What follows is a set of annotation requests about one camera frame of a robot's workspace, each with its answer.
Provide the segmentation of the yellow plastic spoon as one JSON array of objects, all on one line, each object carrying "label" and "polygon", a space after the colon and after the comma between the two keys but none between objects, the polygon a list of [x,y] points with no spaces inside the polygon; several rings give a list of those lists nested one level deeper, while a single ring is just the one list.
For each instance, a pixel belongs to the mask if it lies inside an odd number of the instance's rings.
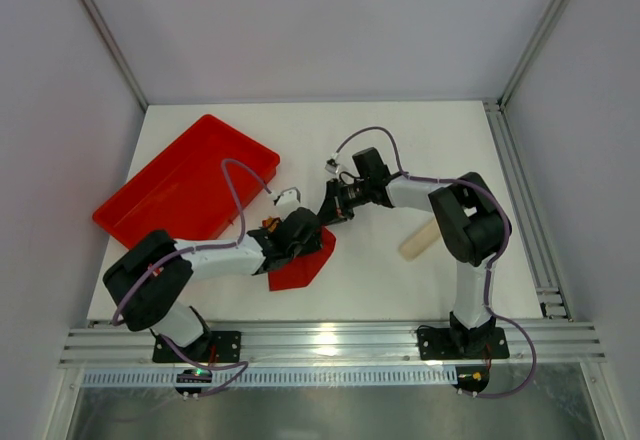
[{"label": "yellow plastic spoon", "polygon": [[262,221],[262,227],[272,232],[281,222],[279,217],[268,217]]}]

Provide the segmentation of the red paper napkin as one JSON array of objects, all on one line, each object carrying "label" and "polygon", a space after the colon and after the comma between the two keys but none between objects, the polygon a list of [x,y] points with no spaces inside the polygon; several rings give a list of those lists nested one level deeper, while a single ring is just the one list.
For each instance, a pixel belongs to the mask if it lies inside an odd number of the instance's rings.
[{"label": "red paper napkin", "polygon": [[268,273],[271,292],[306,288],[329,261],[336,246],[336,237],[326,228],[319,232],[316,251],[296,257],[290,263]]}]

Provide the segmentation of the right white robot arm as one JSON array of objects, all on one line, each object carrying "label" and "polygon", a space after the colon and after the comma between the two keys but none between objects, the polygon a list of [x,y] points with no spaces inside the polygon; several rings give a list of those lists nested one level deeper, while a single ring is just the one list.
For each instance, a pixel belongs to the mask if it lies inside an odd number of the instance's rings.
[{"label": "right white robot arm", "polygon": [[375,148],[353,155],[358,175],[326,182],[319,208],[324,226],[354,218],[354,210],[375,204],[411,208],[434,215],[440,236],[456,260],[456,297],[447,327],[416,329],[422,360],[507,359],[505,332],[489,311],[494,256],[504,250],[511,224],[482,177],[469,172],[452,180],[424,180],[392,173]]}]

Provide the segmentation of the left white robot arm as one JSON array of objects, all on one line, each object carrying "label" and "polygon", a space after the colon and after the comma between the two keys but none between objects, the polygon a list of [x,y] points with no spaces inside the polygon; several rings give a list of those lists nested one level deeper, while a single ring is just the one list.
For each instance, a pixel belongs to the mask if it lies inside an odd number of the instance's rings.
[{"label": "left white robot arm", "polygon": [[321,246],[320,220],[304,207],[231,242],[178,240],[155,230],[103,276],[116,305],[111,323],[149,330],[176,356],[194,360],[205,354],[212,332],[195,308],[179,302],[189,283],[268,274]]}]

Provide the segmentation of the cream utensil case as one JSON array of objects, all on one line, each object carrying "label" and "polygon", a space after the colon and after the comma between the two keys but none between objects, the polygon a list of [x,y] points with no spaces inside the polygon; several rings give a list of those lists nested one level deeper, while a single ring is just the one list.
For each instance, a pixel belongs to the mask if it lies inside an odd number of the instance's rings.
[{"label": "cream utensil case", "polygon": [[426,223],[408,238],[398,248],[400,256],[406,261],[413,261],[429,249],[441,237],[439,227],[435,221]]}]

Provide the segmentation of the red plastic tray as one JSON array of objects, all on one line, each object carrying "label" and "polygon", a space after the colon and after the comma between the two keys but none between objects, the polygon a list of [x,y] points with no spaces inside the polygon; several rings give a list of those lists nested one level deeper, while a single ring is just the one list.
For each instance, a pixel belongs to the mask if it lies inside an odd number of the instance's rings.
[{"label": "red plastic tray", "polygon": [[93,221],[127,248],[164,229],[188,240],[218,238],[238,212],[221,162],[246,207],[271,181],[280,156],[212,115],[204,115],[94,211]]}]

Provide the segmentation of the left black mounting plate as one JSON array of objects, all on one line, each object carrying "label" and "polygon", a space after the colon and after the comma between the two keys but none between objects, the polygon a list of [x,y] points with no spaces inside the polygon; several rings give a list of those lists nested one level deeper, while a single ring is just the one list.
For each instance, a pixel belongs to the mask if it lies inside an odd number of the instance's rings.
[{"label": "left black mounting plate", "polygon": [[[152,362],[157,364],[186,363],[160,336],[154,337]],[[242,333],[218,330],[205,334],[188,347],[178,347],[180,353],[198,364],[235,363],[240,360]]]}]

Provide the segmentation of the black mounting plate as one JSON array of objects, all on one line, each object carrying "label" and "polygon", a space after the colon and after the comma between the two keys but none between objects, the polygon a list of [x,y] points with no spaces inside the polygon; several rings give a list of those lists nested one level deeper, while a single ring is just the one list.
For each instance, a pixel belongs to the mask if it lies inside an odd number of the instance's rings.
[{"label": "black mounting plate", "polygon": [[458,346],[450,329],[421,325],[416,329],[417,348],[421,360],[504,360],[510,357],[505,332],[496,327],[483,340],[470,346]]},{"label": "black mounting plate", "polygon": [[[160,336],[154,337],[152,362],[157,364],[186,363]],[[188,347],[178,347],[180,353],[198,364],[235,363],[240,360],[242,333],[218,330],[205,334]]]}]

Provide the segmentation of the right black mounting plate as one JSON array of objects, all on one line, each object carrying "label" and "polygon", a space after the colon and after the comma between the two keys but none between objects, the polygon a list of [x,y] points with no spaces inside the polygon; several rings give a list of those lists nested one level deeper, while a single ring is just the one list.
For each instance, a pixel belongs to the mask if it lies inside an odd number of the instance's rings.
[{"label": "right black mounting plate", "polygon": [[416,329],[417,348],[421,360],[504,360],[510,357],[505,332],[496,327],[483,340],[470,346],[458,346],[450,329],[421,325]]}]

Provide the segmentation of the right aluminium side rail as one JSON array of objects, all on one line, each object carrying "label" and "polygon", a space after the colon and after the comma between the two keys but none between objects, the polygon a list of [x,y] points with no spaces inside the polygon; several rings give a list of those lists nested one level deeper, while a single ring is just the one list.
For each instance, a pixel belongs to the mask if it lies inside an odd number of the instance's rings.
[{"label": "right aluminium side rail", "polygon": [[551,321],[574,319],[561,285],[561,274],[537,211],[521,155],[497,100],[483,102],[487,122],[506,180],[524,251],[536,287],[544,318]]}]

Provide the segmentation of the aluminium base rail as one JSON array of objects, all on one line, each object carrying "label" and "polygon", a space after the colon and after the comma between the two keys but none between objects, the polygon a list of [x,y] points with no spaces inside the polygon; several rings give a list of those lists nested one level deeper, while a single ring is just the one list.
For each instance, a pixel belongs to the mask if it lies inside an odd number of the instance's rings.
[{"label": "aluminium base rail", "polygon": [[[606,354],[588,322],[531,320],[502,323],[507,365],[600,363]],[[219,322],[241,334],[240,358],[260,367],[419,365],[415,322]],[[151,333],[98,323],[69,331],[58,366],[144,368],[152,364]]]}]

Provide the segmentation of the left aluminium frame post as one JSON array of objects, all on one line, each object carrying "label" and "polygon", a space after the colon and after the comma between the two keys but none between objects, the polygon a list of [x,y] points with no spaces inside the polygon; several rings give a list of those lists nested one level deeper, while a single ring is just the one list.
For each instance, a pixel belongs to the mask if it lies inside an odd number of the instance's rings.
[{"label": "left aluminium frame post", "polygon": [[115,36],[105,20],[100,7],[95,0],[78,0],[85,12],[92,28],[113,61],[121,79],[143,112],[149,107],[149,101],[137,81],[129,62],[123,54]]}]

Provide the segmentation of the aluminium frame post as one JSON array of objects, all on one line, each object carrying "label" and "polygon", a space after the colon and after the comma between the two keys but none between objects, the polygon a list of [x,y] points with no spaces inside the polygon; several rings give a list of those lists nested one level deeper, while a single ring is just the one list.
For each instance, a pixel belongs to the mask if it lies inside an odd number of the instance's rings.
[{"label": "aluminium frame post", "polygon": [[137,81],[129,62],[123,54],[115,36],[105,20],[100,7],[95,0],[78,0],[85,12],[92,28],[113,61],[121,79],[143,112],[149,107],[149,101]]},{"label": "aluminium frame post", "polygon": [[570,1],[571,0],[549,0],[529,41],[526,44],[525,49],[519,57],[509,80],[506,83],[503,93],[497,101],[497,104],[502,110],[508,106],[517,93],[520,85],[549,40]]}]

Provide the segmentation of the right aluminium frame post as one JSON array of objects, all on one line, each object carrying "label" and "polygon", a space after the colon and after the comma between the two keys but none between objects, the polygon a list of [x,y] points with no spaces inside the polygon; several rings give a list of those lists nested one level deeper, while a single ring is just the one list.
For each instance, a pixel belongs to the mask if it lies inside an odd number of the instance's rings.
[{"label": "right aluminium frame post", "polygon": [[517,93],[520,85],[549,40],[570,1],[571,0],[549,0],[529,41],[526,44],[525,49],[519,57],[509,80],[506,83],[503,93],[497,101],[497,104],[502,110],[508,106]]}]

